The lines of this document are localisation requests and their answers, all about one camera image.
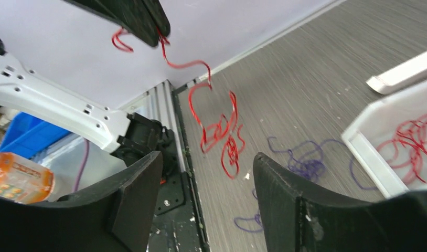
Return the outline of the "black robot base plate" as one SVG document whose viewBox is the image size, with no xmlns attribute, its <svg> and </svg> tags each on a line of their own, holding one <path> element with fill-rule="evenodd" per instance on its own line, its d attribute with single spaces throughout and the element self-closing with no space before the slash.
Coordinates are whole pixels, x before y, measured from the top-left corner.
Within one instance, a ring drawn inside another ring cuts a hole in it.
<svg viewBox="0 0 427 252">
<path fill-rule="evenodd" d="M 148 251 L 210 251 L 178 91 L 172 92 L 177 169 L 158 193 Z"/>
</svg>

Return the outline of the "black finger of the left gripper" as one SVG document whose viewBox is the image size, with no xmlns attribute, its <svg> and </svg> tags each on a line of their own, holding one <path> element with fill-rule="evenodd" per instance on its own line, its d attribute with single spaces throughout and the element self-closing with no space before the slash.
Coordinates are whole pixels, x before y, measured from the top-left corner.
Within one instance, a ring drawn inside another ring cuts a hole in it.
<svg viewBox="0 0 427 252">
<path fill-rule="evenodd" d="M 169 36 L 170 22 L 159 0 L 143 0 L 143 3 L 160 34 L 164 37 Z"/>
<path fill-rule="evenodd" d="M 158 45 L 159 1 L 67 0 L 76 7 L 111 21 L 149 45 Z"/>
</svg>

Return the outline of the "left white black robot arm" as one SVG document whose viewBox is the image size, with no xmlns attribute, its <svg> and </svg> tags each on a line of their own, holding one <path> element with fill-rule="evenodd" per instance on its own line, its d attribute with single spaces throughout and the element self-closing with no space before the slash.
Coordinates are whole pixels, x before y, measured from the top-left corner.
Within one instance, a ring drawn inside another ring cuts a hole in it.
<svg viewBox="0 0 427 252">
<path fill-rule="evenodd" d="M 71 5 L 120 25 L 151 47 L 170 33 L 169 20 L 159 1 L 71 1 Z M 0 106 L 78 134 L 126 165 L 152 151 L 161 151 L 164 166 L 176 163 L 176 157 L 167 151 L 173 137 L 159 121 L 98 107 L 25 67 L 6 50 L 1 38 Z"/>
</svg>

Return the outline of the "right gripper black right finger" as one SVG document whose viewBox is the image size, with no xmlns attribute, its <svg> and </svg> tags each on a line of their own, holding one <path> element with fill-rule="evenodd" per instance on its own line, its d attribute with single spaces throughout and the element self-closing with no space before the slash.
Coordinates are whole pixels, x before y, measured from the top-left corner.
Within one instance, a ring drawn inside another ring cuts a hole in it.
<svg viewBox="0 0 427 252">
<path fill-rule="evenodd" d="M 253 174 L 268 251 L 427 251 L 427 191 L 366 202 L 308 181 L 261 152 Z"/>
</svg>

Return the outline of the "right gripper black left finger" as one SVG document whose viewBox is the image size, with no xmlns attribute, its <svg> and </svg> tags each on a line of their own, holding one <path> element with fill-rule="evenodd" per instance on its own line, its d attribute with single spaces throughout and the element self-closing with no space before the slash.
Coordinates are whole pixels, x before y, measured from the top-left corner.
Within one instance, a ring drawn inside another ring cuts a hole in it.
<svg viewBox="0 0 427 252">
<path fill-rule="evenodd" d="M 55 202 L 0 197 L 0 251 L 146 251 L 162 168 L 153 151 Z"/>
</svg>

